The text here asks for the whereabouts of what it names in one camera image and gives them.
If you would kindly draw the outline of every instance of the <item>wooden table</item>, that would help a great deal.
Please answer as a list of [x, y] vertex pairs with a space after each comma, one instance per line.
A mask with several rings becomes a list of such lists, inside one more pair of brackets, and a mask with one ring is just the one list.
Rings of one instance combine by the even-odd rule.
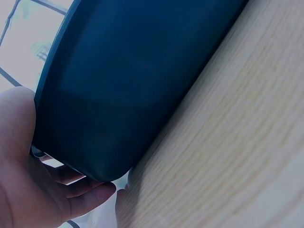
[[117, 216], [122, 228], [304, 227], [304, 0], [249, 1]]

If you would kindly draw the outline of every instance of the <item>window frame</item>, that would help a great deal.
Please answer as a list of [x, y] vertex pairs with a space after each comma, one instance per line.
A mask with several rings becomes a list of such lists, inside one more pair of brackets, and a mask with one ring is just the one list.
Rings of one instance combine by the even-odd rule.
[[[1, 33], [0, 46], [1, 46], [2, 41], [3, 41], [3, 39], [4, 39], [5, 35], [6, 35], [7, 30], [9, 28], [10, 20], [14, 16], [16, 8], [17, 8], [17, 6], [19, 5], [19, 3], [21, 1], [22, 0], [16, 0], [15, 1], [13, 9], [12, 9], [11, 13], [8, 16], [8, 19], [7, 19], [6, 25], [4, 27], [4, 30]], [[41, 5], [41, 6], [47, 7], [50, 10], [53, 10], [53, 11], [55, 11], [57, 13], [62, 14], [63, 16], [65, 16], [67, 14], [67, 11], [68, 11], [68, 9], [66, 9], [64, 7], [61, 7], [58, 4], [55, 4], [55, 3], [51, 2], [50, 0], [30, 0], [30, 1], [33, 1], [33, 2], [35, 2], [35, 3], [37, 3], [37, 4]], [[16, 79], [14, 79], [14, 77], [12, 77], [11, 75], [9, 75], [1, 66], [0, 66], [0, 76], [4, 77], [13, 86], [22, 86]]]

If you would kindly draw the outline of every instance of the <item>wooden surface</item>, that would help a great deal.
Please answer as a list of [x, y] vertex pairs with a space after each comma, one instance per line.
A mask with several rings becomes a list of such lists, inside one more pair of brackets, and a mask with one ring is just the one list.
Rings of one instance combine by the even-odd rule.
[[304, 227], [304, 0], [249, 2], [131, 173], [117, 217], [122, 228]]

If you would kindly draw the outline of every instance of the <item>finger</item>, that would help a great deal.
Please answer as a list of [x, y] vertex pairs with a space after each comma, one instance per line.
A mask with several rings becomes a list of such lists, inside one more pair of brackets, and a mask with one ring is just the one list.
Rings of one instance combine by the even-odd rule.
[[122, 201], [126, 195], [127, 191], [125, 189], [120, 189], [117, 191], [117, 197], [116, 197], [116, 204], [115, 204], [115, 210], [118, 211], [118, 209], [122, 205]]
[[57, 168], [46, 164], [44, 164], [44, 166], [46, 167], [53, 180], [58, 183], [69, 184], [84, 177], [83, 174], [69, 168], [66, 165], [62, 165]]
[[40, 161], [45, 162], [45, 161], [48, 161], [48, 160], [51, 160], [51, 159], [53, 159], [53, 158], [48, 156], [48, 155], [45, 155], [45, 156], [40, 158]]
[[28, 155], [35, 129], [34, 93], [15, 87], [0, 94], [0, 145], [8, 156]]
[[116, 191], [113, 183], [106, 183], [78, 197], [69, 198], [70, 218], [82, 216], [106, 202]]
[[85, 194], [101, 184], [101, 182], [85, 177], [75, 183], [69, 185], [59, 184], [59, 186], [66, 194], [67, 198], [72, 198]]

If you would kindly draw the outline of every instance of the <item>hand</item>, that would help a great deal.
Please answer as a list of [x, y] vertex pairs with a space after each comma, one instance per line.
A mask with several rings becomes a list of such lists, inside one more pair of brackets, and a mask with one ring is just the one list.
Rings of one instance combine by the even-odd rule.
[[[34, 94], [23, 87], [0, 94], [0, 227], [56, 228], [104, 203], [115, 192], [62, 166], [29, 155], [35, 129]], [[74, 180], [81, 180], [66, 185]]]

